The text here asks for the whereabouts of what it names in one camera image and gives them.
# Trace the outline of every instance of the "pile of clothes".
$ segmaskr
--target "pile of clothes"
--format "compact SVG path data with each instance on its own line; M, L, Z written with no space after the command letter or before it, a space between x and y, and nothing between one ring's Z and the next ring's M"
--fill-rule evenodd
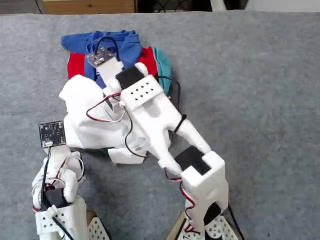
M134 31L95 31L65 35L61 38L61 45L70 51L67 64L69 80L65 83L59 97L65 101L67 115L64 118L66 141L69 147L81 149L99 149L108 154L117 164L138 164L143 158L128 151L124 139L130 129L130 119L124 116L119 122L100 122L89 119L86 111L104 98L107 86L99 72L88 63L86 55L94 52L97 43L103 37L109 36L116 41L118 57L125 69L136 63L143 63L150 75L156 79L164 93L169 93L172 77L172 64L168 56L156 46L143 48L139 36ZM110 39L103 39L99 48L104 47L116 54L115 43ZM108 118L106 106L95 108L95 115L101 119ZM152 151L148 140L134 127L127 138L128 147L135 153L145 155ZM168 131L165 131L167 146L170 145Z
M122 30L116 32L95 31L63 36L61 38L61 45L70 51L67 65L69 79L79 74L92 79L102 89L106 87L96 69L85 60L85 56L94 52L98 41L105 36L115 39L119 49L120 60L125 69L132 67L137 62L141 62L146 65L149 74L154 77L166 76L171 78L172 65L170 59L163 51L156 46L142 47L136 31ZM102 41L100 46L105 47L114 54L116 53L115 45L109 39ZM159 83L167 95L171 80L160 78Z

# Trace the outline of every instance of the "blue shirt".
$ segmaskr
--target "blue shirt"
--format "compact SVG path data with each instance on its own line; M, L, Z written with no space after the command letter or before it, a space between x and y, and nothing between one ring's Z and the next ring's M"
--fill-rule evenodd
M87 55L96 50L98 41L104 36L115 39L119 49L119 57L125 69L132 67L138 61L142 47L139 35L136 34L136 31L134 30L116 32L95 31L65 35L61 37L61 45L71 52ZM109 39L103 40L99 46L103 46L112 53L116 53L115 45ZM87 78L96 81L101 88L106 87L101 77L96 73L96 69L86 60L84 61L84 75Z

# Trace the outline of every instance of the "white wire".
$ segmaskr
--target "white wire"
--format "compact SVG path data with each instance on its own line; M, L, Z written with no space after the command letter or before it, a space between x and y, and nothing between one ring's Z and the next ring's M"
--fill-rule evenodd
M80 157L78 157L78 156L76 156L76 155L69 155L69 156L67 156L66 159L64 160L64 164L67 164L67 161L68 161L70 158L76 158L76 159L78 159L78 160L81 162L81 165L82 165L82 168L81 168L81 176L79 177L79 179L77 179L77 181L79 182L79 181L82 179L82 177L84 176L84 174L85 174L85 164L84 164L84 161L83 161Z

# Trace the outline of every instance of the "wire connector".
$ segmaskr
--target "wire connector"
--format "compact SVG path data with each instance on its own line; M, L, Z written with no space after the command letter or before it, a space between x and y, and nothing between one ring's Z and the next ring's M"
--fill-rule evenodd
M51 218L51 219L54 215L56 215L57 212L58 212L58 208L55 205L48 207L48 209L46 210L48 218Z

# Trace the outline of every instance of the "teal cloth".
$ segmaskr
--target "teal cloth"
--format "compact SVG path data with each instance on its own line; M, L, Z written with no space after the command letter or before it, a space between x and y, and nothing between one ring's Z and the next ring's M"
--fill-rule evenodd
M153 46L152 49L158 76L166 76L168 78L171 78L172 64L169 57L156 46ZM171 80L166 78L159 78L159 84L163 88L164 93L167 95L171 85Z

